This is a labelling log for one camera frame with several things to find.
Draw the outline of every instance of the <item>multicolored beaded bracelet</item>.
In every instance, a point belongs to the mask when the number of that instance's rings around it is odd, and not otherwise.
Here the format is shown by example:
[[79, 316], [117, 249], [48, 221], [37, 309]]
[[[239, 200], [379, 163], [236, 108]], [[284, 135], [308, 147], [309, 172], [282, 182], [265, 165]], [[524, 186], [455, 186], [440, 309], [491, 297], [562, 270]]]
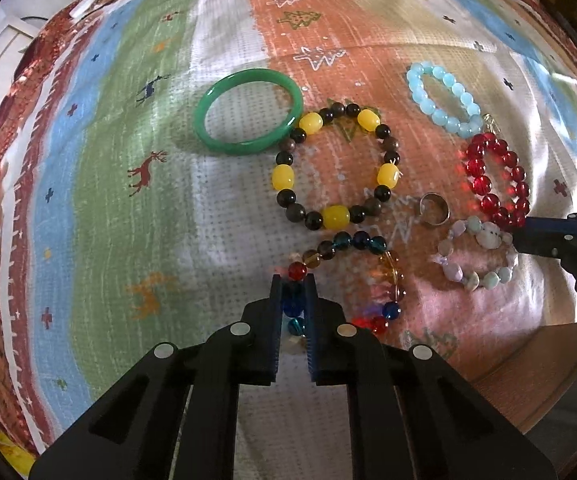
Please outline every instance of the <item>multicolored beaded bracelet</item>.
[[303, 319], [300, 317], [303, 310], [303, 303], [300, 302], [299, 284], [306, 277], [308, 269], [319, 267], [322, 260], [332, 260], [338, 251], [348, 250], [354, 247], [357, 250], [364, 251], [368, 249], [371, 253], [380, 256], [380, 262], [385, 265], [383, 275], [388, 279], [389, 297], [382, 306], [382, 316], [370, 318], [355, 318], [351, 323], [369, 328], [375, 334], [380, 335], [388, 328], [389, 323], [394, 321], [401, 314], [399, 302], [406, 296], [406, 290], [403, 287], [403, 274], [399, 271], [397, 264], [399, 258], [388, 250], [386, 240], [381, 236], [370, 237], [366, 231], [357, 231], [353, 236], [345, 231], [341, 231], [333, 237], [332, 240], [324, 240], [317, 249], [306, 251], [302, 255], [302, 261], [296, 261], [288, 266], [288, 277], [291, 283], [287, 284], [286, 303], [283, 304], [284, 314], [292, 318], [288, 322], [288, 330], [292, 335], [303, 335]]
[[[382, 139], [382, 149], [385, 151], [383, 165], [377, 173], [379, 184], [373, 193], [373, 197], [367, 198], [363, 205], [354, 205], [347, 208], [343, 205], [332, 205], [323, 209], [322, 212], [310, 211], [300, 203], [297, 203], [297, 195], [293, 191], [295, 173], [291, 167], [293, 164], [293, 152], [297, 144], [302, 144], [307, 136], [316, 134], [322, 126], [331, 123], [334, 118], [346, 115], [355, 118], [362, 128]], [[333, 103], [330, 108], [322, 108], [319, 112], [310, 112], [299, 121], [299, 127], [293, 128], [289, 136], [280, 141], [280, 152], [275, 158], [277, 166], [273, 170], [273, 188], [278, 192], [278, 204], [286, 209], [286, 218], [297, 223], [303, 221], [306, 228], [317, 231], [325, 229], [344, 229], [349, 222], [361, 224], [366, 216], [378, 216], [382, 211], [382, 202], [387, 202], [391, 197], [391, 189], [399, 181], [399, 141], [391, 137], [391, 129], [380, 121], [380, 118], [372, 110], [351, 103]]]
[[[466, 231], [475, 235], [477, 243], [487, 250], [497, 249], [503, 241], [508, 246], [506, 266], [487, 272], [480, 278], [477, 272], [465, 274], [459, 264], [449, 261], [448, 257], [453, 253], [453, 240]], [[472, 292], [479, 286], [492, 290], [500, 283], [508, 283], [513, 277], [518, 258], [517, 250], [513, 247], [513, 236], [510, 233], [500, 234], [499, 227], [494, 223], [482, 223], [476, 216], [471, 216], [453, 224], [447, 238], [437, 245], [437, 254], [433, 260], [442, 266], [447, 279], [451, 282], [462, 283], [466, 290]]]
[[[530, 202], [528, 201], [530, 188], [525, 182], [526, 171], [518, 166], [517, 153], [509, 151], [508, 143], [493, 133], [492, 130], [499, 132], [494, 119], [489, 114], [486, 114], [484, 119], [488, 131], [473, 136], [465, 152], [467, 160], [464, 167], [466, 173], [473, 177], [471, 188], [473, 193], [481, 196], [481, 200], [479, 200], [481, 211], [486, 213], [500, 229], [510, 230], [515, 227], [522, 227], [526, 222], [526, 215], [530, 211]], [[486, 150], [491, 150], [499, 157], [499, 160], [507, 168], [510, 179], [515, 182], [513, 187], [515, 200], [508, 202], [506, 207], [501, 206], [499, 197], [491, 193], [492, 182], [485, 174], [486, 165], [483, 160]]]
[[[425, 74], [432, 74], [435, 79], [444, 83], [455, 97], [459, 98], [462, 108], [468, 114], [468, 122], [461, 122], [457, 117], [449, 116], [444, 110], [437, 108], [432, 99], [428, 98], [428, 92], [424, 89], [424, 83], [421, 80]], [[463, 85], [457, 82], [455, 76], [447, 72], [443, 66], [434, 65], [430, 61], [413, 63], [406, 73], [406, 79], [412, 92], [412, 100], [419, 105], [422, 113], [430, 116], [437, 126], [443, 126], [449, 134], [459, 134], [464, 139], [481, 132], [483, 120], [479, 105], [473, 100], [473, 95], [468, 93]]]

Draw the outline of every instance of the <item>red beaded bracelet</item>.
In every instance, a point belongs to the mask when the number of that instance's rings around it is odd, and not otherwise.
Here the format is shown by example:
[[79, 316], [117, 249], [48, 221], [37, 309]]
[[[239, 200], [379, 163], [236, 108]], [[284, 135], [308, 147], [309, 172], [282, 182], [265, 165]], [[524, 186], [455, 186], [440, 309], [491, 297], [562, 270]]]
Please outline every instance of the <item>red beaded bracelet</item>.
[[[530, 188], [525, 180], [526, 171], [518, 165], [517, 153], [509, 151], [508, 143], [493, 132], [499, 129], [491, 116], [486, 114], [483, 119], [485, 132], [473, 136], [466, 149], [467, 160], [464, 165], [466, 173], [473, 177], [471, 188], [473, 193], [481, 196], [479, 201], [481, 211], [486, 213], [500, 229], [511, 230], [515, 227], [522, 227], [530, 211], [528, 201]], [[492, 182], [485, 174], [486, 165], [483, 160], [486, 150], [491, 150], [500, 158], [510, 173], [510, 179], [515, 182], [512, 193], [514, 200], [508, 202], [506, 206], [501, 206], [499, 197], [491, 193]]]

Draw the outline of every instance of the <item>black bead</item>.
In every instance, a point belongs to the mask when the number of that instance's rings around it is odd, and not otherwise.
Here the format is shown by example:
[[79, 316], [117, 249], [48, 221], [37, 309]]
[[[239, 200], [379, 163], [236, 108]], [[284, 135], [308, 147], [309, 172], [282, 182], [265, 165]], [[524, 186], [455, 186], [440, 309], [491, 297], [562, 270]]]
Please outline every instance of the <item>black bead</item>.
[[386, 152], [383, 154], [383, 161], [385, 163], [392, 163], [395, 166], [399, 164], [399, 153], [397, 152]]
[[333, 103], [331, 105], [331, 111], [333, 117], [342, 117], [342, 115], [346, 113], [346, 107], [342, 103]]
[[346, 231], [340, 231], [332, 237], [332, 243], [338, 251], [345, 251], [350, 247], [353, 237]]
[[306, 140], [306, 132], [302, 128], [293, 128], [290, 130], [290, 138], [297, 144], [302, 144]]
[[275, 157], [276, 164], [287, 164], [289, 166], [293, 165], [293, 154], [288, 152], [279, 152], [278, 156]]
[[310, 211], [306, 214], [303, 224], [307, 229], [310, 229], [310, 231], [317, 231], [321, 229], [321, 226], [324, 224], [324, 218], [319, 214], [319, 211]]
[[353, 247], [364, 251], [370, 247], [370, 236], [366, 231], [357, 231], [353, 235]]
[[359, 115], [360, 111], [362, 111], [362, 109], [359, 107], [359, 105], [357, 105], [355, 103], [351, 103], [350, 105], [346, 105], [346, 115], [348, 117], [352, 117], [354, 119], [355, 117], [357, 117]]
[[319, 116], [321, 120], [324, 121], [324, 124], [331, 123], [333, 120], [332, 110], [330, 108], [322, 108], [319, 110]]
[[373, 196], [379, 200], [379, 202], [388, 202], [391, 198], [391, 189], [384, 184], [380, 184], [375, 188]]
[[385, 139], [391, 134], [391, 129], [386, 126], [386, 124], [379, 124], [379, 126], [375, 128], [375, 134], [378, 139]]
[[286, 218], [293, 223], [301, 222], [306, 216], [306, 209], [301, 204], [291, 204], [286, 208]]
[[321, 259], [332, 260], [333, 256], [335, 256], [335, 246], [330, 240], [324, 240], [317, 246], [317, 252]]
[[278, 204], [283, 208], [290, 206], [297, 200], [297, 195], [292, 189], [283, 189], [278, 193]]
[[353, 222], [353, 224], [361, 224], [361, 222], [366, 219], [366, 209], [364, 209], [364, 206], [352, 205], [348, 208], [348, 212], [350, 213], [350, 221]]

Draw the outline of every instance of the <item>brown bead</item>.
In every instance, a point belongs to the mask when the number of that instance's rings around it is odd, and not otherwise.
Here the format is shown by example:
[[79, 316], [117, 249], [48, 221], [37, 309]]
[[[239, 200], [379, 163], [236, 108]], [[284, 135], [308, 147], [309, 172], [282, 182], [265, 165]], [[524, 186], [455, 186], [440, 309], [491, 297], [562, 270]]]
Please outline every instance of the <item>brown bead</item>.
[[364, 209], [368, 216], [379, 216], [382, 212], [382, 203], [375, 197], [367, 198], [364, 202]]
[[382, 141], [382, 149], [385, 152], [396, 152], [399, 148], [399, 140], [395, 139], [395, 137], [386, 137]]
[[321, 264], [321, 256], [319, 256], [316, 250], [309, 249], [302, 254], [302, 261], [309, 269], [315, 269], [315, 267], [319, 267], [319, 264]]
[[282, 140], [280, 140], [280, 150], [282, 152], [292, 153], [295, 151], [295, 146], [295, 141], [290, 137], [284, 137]]

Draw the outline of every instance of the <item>yellow and black beaded bracelet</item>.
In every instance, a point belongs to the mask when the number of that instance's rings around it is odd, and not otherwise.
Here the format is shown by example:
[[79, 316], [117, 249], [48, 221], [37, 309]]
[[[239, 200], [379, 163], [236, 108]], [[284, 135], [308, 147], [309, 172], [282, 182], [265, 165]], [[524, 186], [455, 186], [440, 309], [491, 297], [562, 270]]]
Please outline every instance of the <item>yellow and black beaded bracelet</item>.
[[[377, 184], [373, 196], [367, 198], [363, 205], [353, 205], [347, 208], [344, 205], [331, 205], [319, 211], [306, 212], [306, 209], [297, 202], [297, 195], [293, 191], [295, 172], [293, 152], [297, 144], [302, 144], [308, 136], [316, 134], [322, 126], [331, 123], [338, 117], [347, 116], [357, 120], [359, 125], [369, 132], [374, 132], [378, 139], [382, 139], [381, 147], [385, 151], [383, 165], [377, 173]], [[391, 129], [383, 124], [377, 114], [359, 105], [350, 103], [333, 103], [330, 108], [322, 108], [319, 112], [310, 112], [299, 121], [299, 127], [293, 128], [289, 136], [280, 141], [280, 152], [275, 158], [277, 166], [273, 170], [273, 188], [278, 192], [278, 204], [286, 209], [286, 218], [298, 223], [304, 222], [311, 231], [324, 227], [331, 230], [342, 230], [349, 222], [361, 224], [366, 216], [378, 216], [382, 210], [382, 203], [391, 197], [391, 190], [399, 181], [399, 142], [391, 136]]]

